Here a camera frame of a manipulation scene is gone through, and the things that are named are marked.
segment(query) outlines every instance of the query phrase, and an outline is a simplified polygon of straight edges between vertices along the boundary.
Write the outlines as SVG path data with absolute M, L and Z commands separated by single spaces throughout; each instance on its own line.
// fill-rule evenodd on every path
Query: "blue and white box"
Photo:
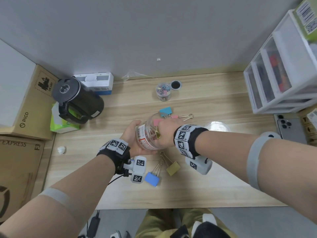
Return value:
M 112 73 L 75 74 L 74 77 L 98 95 L 111 94 L 113 86 Z

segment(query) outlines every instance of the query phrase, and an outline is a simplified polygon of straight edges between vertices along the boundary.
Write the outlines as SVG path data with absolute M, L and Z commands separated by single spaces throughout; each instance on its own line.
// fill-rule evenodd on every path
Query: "black power adapter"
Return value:
M 97 234 L 97 230 L 98 230 L 98 226 L 99 226 L 99 222 L 100 222 L 99 212 L 100 211 L 97 211 L 96 216 L 91 218 L 91 222 L 90 222 L 90 225 L 89 225 L 89 228 L 87 231 L 88 238 L 94 238 Z

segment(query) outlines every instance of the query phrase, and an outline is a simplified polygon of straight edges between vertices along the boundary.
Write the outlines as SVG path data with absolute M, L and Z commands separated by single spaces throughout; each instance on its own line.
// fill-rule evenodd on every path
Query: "green box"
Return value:
M 72 110 L 69 110 L 69 112 L 76 116 L 77 118 L 78 115 L 73 112 Z M 51 119 L 51 131 L 56 132 L 59 134 L 67 133 L 70 131 L 78 130 L 80 128 L 79 124 L 72 124 L 67 122 L 66 120 L 62 119 L 59 116 L 59 111 L 58 111 L 58 102 L 56 102 L 52 108 L 52 119 Z
M 303 0 L 294 15 L 300 29 L 309 42 L 317 41 L 317 0 Z

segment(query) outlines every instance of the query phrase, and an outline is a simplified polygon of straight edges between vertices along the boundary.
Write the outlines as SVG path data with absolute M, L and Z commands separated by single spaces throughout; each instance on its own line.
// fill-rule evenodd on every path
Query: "khaki pants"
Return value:
M 189 236 L 195 221 L 203 222 L 203 214 L 212 214 L 207 208 L 179 209 L 182 225 L 186 225 Z M 216 216 L 217 226 L 222 228 L 231 238 L 236 238 Z M 136 238 L 169 238 L 174 232 L 174 215 L 171 209 L 149 209 L 135 235 Z

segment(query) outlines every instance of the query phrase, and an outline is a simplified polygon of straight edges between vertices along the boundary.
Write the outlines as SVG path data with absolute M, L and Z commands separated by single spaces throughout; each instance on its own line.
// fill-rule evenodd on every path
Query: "kettle handle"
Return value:
M 72 115 L 70 112 L 69 112 L 69 102 L 65 102 L 63 103 L 62 105 L 59 105 L 58 106 L 58 110 L 59 110 L 59 116 L 70 122 L 70 123 L 74 123 L 76 122 L 77 124 L 85 124 L 87 121 L 88 121 L 88 117 L 87 116 L 81 116 L 81 118 L 77 118 L 75 117 L 74 115 Z

